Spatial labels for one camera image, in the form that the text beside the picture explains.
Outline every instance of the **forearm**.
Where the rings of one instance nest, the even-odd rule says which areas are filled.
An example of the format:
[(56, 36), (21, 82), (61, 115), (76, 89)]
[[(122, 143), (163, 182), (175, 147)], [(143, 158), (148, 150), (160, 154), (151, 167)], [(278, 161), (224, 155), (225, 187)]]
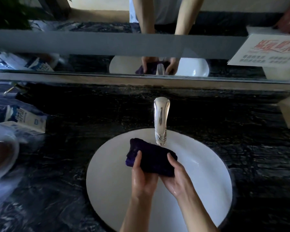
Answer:
[(179, 8), (175, 35), (189, 34), (204, 0), (182, 0)]
[(147, 232), (152, 197), (131, 197), (120, 232)]
[(136, 16), (142, 33), (155, 33), (155, 14), (153, 0), (133, 0)]
[(189, 232), (218, 232), (197, 193), (182, 195), (178, 199)]

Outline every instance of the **reflected hand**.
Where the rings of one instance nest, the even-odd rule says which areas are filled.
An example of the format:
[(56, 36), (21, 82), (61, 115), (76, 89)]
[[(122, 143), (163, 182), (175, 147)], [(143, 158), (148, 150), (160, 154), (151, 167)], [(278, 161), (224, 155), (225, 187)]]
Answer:
[(176, 199), (181, 195), (194, 195), (196, 194), (192, 181), (188, 176), (185, 168), (176, 161), (170, 153), (168, 153), (168, 160), (174, 167), (175, 177), (160, 176), (165, 187), (170, 191)]
[(142, 57), (144, 74), (147, 72), (147, 63), (153, 63), (159, 61), (159, 57)]
[(170, 65), (166, 68), (167, 75), (175, 75), (178, 70), (179, 58), (170, 58)]
[(144, 173), (140, 167), (142, 152), (138, 151), (132, 168), (132, 197), (154, 195), (158, 183), (158, 174)]

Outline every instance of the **reflected person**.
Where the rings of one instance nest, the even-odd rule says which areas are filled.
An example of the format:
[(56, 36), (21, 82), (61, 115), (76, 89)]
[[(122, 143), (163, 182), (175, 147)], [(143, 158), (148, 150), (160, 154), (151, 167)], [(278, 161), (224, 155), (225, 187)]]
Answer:
[(132, 194), (120, 232), (147, 232), (151, 202), (158, 177), (176, 198), (189, 232), (218, 232), (205, 210), (185, 168), (170, 153), (168, 160), (174, 167), (175, 177), (145, 173), (140, 167), (142, 152), (138, 151), (132, 168)]
[[(204, 0), (129, 0), (130, 22), (139, 23), (142, 33), (154, 34), (155, 24), (175, 23), (175, 35), (189, 34)], [(142, 57), (144, 73), (148, 62), (158, 57)], [(179, 58), (170, 58), (167, 74), (175, 74)]]

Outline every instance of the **reflected sink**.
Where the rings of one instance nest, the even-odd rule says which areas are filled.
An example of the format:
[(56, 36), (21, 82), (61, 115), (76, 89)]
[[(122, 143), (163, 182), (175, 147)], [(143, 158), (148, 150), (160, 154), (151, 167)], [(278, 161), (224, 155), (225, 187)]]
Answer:
[[(232, 183), (226, 166), (201, 142), (170, 130), (167, 135), (164, 147), (177, 154), (205, 209), (219, 226), (232, 202)], [(134, 130), (108, 140), (93, 155), (86, 176), (93, 209), (116, 231), (120, 230), (131, 197), (131, 168), (125, 165), (131, 138), (155, 144), (155, 129)], [(160, 179), (153, 197), (149, 231), (187, 231), (177, 201)]]
[[(111, 74), (133, 74), (142, 65), (142, 58), (136, 56), (115, 56), (110, 65)], [(181, 58), (176, 76), (207, 77), (209, 66), (203, 58)]]

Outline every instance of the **purple towel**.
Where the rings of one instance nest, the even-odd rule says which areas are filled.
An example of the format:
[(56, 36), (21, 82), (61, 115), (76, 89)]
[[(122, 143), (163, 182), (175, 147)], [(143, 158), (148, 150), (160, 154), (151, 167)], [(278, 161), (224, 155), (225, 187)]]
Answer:
[[(157, 66), (159, 63), (163, 64), (165, 70), (170, 65), (170, 62), (168, 62), (168, 61), (165, 61), (165, 62), (158, 61), (158, 62), (147, 63), (147, 72), (145, 74), (146, 75), (155, 75), (157, 72)], [(135, 74), (144, 75), (143, 66), (140, 66), (140, 68), (135, 71)]]
[(138, 151), (142, 152), (141, 168), (144, 172), (174, 177), (174, 167), (169, 163), (167, 153), (170, 153), (177, 160), (175, 152), (139, 138), (132, 138), (126, 159), (127, 166), (133, 167)]

